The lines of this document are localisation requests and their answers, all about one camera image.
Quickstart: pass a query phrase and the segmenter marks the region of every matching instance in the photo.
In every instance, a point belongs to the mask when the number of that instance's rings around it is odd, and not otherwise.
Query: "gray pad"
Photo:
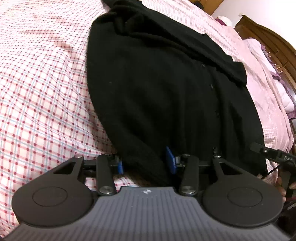
[[[288,241],[272,224],[239,229],[219,223],[193,197],[171,187],[122,187],[100,197],[80,220],[57,228],[21,224],[5,241]]]

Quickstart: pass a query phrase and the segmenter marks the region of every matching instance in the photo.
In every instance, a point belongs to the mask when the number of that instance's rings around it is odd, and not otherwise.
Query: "black cable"
[[[264,178],[266,178],[268,175],[270,175],[271,173],[273,173],[275,170],[277,170],[278,168],[280,168],[282,165],[284,165],[286,162],[292,162],[294,167],[295,167],[295,170],[296,170],[296,163],[294,160],[287,160],[287,161],[284,161],[282,162],[281,164],[279,164],[277,167],[273,168],[270,172],[268,172],[265,176],[263,176],[261,178],[261,180],[263,180]]]

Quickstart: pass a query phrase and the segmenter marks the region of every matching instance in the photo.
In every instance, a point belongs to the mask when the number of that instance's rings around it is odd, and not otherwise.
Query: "black cloth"
[[[207,35],[146,8],[115,1],[90,30],[87,81],[95,111],[124,163],[170,185],[165,147],[210,161],[213,148],[266,173],[262,126],[242,63]]]
[[[204,9],[204,6],[199,1],[195,1],[193,4],[197,7],[199,7],[201,10]]]

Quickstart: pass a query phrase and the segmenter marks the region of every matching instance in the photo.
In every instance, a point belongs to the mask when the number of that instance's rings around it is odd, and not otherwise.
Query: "pink blanket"
[[[238,34],[188,0],[143,4],[208,34],[243,62],[266,146],[289,150],[293,137],[279,95]],[[74,154],[93,158],[115,151],[94,112],[85,76],[90,26],[107,11],[100,0],[0,0],[1,236],[18,225],[11,198],[21,185]],[[146,185],[130,176],[115,177],[115,183]],[[95,188],[94,180],[88,185]]]

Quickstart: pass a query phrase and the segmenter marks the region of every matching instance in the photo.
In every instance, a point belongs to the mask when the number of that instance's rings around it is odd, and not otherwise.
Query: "blue clip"
[[[119,163],[118,163],[118,174],[120,174],[120,175],[123,174],[123,165],[122,165],[122,161],[119,161]]]
[[[166,162],[171,174],[176,174],[177,172],[176,158],[168,147],[165,148],[165,157],[166,157]]]

